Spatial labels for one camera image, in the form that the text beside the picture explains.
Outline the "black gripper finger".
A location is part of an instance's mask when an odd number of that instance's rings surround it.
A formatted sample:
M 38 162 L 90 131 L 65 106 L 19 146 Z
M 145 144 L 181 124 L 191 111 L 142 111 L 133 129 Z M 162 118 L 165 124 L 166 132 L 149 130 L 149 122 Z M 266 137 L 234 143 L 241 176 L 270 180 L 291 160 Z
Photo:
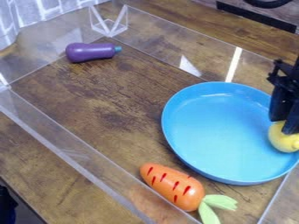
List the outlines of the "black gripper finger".
M 299 100 L 294 101 L 294 105 L 285 120 L 282 131 L 286 135 L 299 133 Z
M 289 116 L 291 106 L 291 94 L 282 87 L 275 87 L 270 102 L 270 120 L 273 122 L 285 120 Z

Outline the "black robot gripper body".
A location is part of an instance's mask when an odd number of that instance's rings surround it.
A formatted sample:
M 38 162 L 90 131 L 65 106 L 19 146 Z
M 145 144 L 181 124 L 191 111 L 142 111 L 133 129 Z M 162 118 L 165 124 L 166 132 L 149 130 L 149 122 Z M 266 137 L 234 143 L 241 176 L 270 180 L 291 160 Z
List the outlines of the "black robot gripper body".
M 266 79 L 274 85 L 273 100 L 299 98 L 299 57 L 293 65 L 275 59 L 274 70 Z

